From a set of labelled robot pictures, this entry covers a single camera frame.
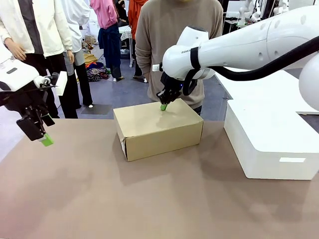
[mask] white jacket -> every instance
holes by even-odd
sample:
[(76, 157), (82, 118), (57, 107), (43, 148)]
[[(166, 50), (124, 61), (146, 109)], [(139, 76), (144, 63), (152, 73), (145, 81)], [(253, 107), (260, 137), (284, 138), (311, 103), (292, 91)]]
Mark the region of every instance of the white jacket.
[[(18, 0), (0, 0), (0, 37), (21, 44), (26, 53), (34, 53)], [(35, 22), (45, 57), (72, 50), (69, 29), (61, 0), (33, 0)]]
[(73, 52), (82, 49), (82, 33), (80, 26), (85, 25), (90, 18), (90, 8), (84, 0), (63, 0), (63, 10), (72, 32)]

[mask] pile of clothes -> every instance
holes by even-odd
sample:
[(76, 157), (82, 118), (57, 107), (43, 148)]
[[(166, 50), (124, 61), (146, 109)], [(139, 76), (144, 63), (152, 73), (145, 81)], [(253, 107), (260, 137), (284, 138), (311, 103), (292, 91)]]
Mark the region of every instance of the pile of clothes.
[(94, 62), (87, 66), (86, 73), (90, 82), (97, 82), (101, 79), (108, 79), (109, 74), (102, 62)]
[(101, 79), (108, 79), (110, 72), (102, 62), (98, 62), (97, 58), (91, 54), (84, 54), (86, 73), (90, 82), (97, 82)]

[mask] person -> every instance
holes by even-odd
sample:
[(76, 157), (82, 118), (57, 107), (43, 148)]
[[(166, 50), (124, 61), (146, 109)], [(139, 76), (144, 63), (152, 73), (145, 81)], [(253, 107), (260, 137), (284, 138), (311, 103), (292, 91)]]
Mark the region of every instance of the person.
[[(176, 45), (188, 25), (201, 27), (209, 38), (222, 34), (223, 8), (218, 0), (149, 0), (141, 9), (136, 32), (137, 62), (149, 82), (148, 96), (159, 101), (156, 93), (163, 90), (161, 72), (152, 72), (153, 64), (163, 60), (165, 51)], [(198, 114), (204, 100), (204, 85), (198, 80), (189, 96), (181, 98)]]
[(96, 13), (101, 27), (98, 41), (100, 49), (104, 49), (106, 68), (111, 70), (114, 79), (121, 80), (121, 38), (115, 3), (113, 0), (91, 0), (90, 7)]
[[(138, 26), (138, 21), (140, 17), (140, 12), (142, 6), (147, 2), (147, 0), (130, 0), (130, 5), (129, 5), (129, 23), (131, 26), (131, 33), (132, 33), (132, 39), (133, 39), (133, 51), (134, 51), (134, 57), (136, 58), (136, 29)], [(133, 76), (135, 79), (143, 79), (143, 73), (139, 67), (138, 62), (135, 62), (135, 74)]]
[(115, 6), (119, 13), (119, 27), (129, 25), (129, 18), (126, 15), (124, 0), (119, 0)]
[[(41, 76), (66, 71), (63, 51), (70, 62), (72, 53), (71, 32), (60, 0), (1, 1), (0, 37), (14, 57), (33, 66)], [(78, 118), (73, 104), (73, 84), (67, 81), (64, 95), (59, 97), (64, 116)], [(58, 118), (51, 89), (47, 90), (46, 104), (53, 118)]]
[[(72, 82), (76, 83), (75, 69), (80, 82), (83, 97), (82, 104), (91, 108), (93, 107), (93, 100), (85, 68), (84, 54), (82, 51), (82, 33), (80, 31), (80, 26), (85, 25), (89, 21), (91, 11), (84, 0), (63, 0), (62, 6), (72, 33), (72, 52), (74, 55), (74, 63), (71, 63), (67, 53), (63, 53), (68, 77)], [(74, 93), (75, 108), (78, 109), (81, 105), (77, 85), (73, 88), (76, 90)]]

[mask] background person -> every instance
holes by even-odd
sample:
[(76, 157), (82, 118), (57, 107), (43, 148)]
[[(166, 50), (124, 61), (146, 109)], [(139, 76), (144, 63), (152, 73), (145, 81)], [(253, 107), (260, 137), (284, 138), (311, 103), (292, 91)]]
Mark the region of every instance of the background person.
[[(161, 72), (152, 72), (153, 64), (163, 60), (168, 48), (176, 45), (187, 27), (201, 27), (209, 32), (209, 38), (222, 34), (223, 8), (218, 0), (149, 0), (142, 7), (136, 32), (137, 62), (150, 83), (148, 96), (159, 101), (156, 93), (163, 90)], [(198, 114), (204, 100), (204, 85), (198, 80), (189, 96), (181, 98)]]
[(121, 73), (121, 37), (118, 26), (118, 13), (113, 0), (91, 0), (101, 27), (98, 41), (104, 49), (105, 65), (111, 70), (114, 79), (123, 79)]
[(119, 0), (116, 4), (116, 9), (118, 11), (119, 14), (119, 27), (121, 26), (127, 26), (129, 25), (129, 18), (126, 15), (126, 10), (125, 10), (125, 2), (124, 0)]
[[(134, 58), (136, 58), (136, 53), (135, 53), (135, 51), (136, 51), (136, 40), (135, 40), (136, 29), (138, 26), (141, 8), (146, 2), (147, 2), (147, 0), (130, 0), (129, 23), (130, 23), (130, 26), (132, 29)], [(137, 61), (135, 62), (135, 74), (134, 74), (133, 78), (136, 78), (136, 79), (144, 78), (143, 73), (142, 73)]]

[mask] brown table surface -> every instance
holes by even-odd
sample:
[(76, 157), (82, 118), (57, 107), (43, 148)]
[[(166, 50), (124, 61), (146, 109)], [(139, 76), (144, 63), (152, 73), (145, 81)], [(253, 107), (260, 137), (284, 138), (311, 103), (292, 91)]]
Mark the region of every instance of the brown table surface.
[(0, 164), (0, 238), (308, 239), (319, 178), (247, 179), (222, 122), (198, 146), (126, 162), (115, 123), (60, 119)]

